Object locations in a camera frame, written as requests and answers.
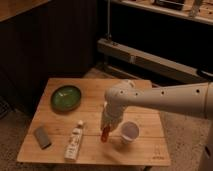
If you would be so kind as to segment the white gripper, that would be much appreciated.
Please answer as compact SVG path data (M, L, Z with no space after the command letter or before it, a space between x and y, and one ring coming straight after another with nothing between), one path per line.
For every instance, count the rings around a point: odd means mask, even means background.
M124 111L125 107L106 105L101 115L100 129L103 130L109 126L110 131L114 131L123 121Z

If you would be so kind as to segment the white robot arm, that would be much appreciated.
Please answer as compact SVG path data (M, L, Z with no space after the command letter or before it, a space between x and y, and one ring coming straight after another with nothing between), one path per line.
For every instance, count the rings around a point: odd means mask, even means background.
M213 82L160 88L137 89L131 80L123 80L105 91L100 129L114 131L129 106L188 114L213 120Z

